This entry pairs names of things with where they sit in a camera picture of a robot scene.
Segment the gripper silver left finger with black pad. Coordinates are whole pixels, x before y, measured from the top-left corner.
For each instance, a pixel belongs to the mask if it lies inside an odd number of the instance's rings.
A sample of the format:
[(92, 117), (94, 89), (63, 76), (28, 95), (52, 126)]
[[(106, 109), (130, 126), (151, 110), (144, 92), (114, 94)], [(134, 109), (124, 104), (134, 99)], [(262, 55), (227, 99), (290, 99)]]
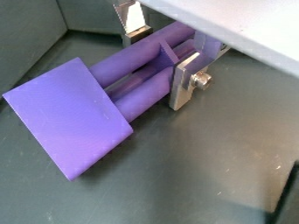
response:
[(142, 4), (136, 0), (116, 0), (114, 8), (124, 29), (123, 45), (128, 47), (152, 33), (152, 27), (146, 23)]

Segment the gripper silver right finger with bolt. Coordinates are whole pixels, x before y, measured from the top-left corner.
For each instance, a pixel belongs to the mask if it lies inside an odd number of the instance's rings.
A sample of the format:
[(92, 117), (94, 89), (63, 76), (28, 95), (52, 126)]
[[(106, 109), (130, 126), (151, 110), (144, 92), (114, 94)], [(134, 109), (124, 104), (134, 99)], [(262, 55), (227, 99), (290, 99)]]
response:
[(210, 35), (196, 31), (194, 50), (176, 64), (172, 72), (170, 107), (179, 110), (192, 98), (195, 88), (208, 88), (212, 78), (207, 74), (210, 64), (228, 51), (230, 47)]

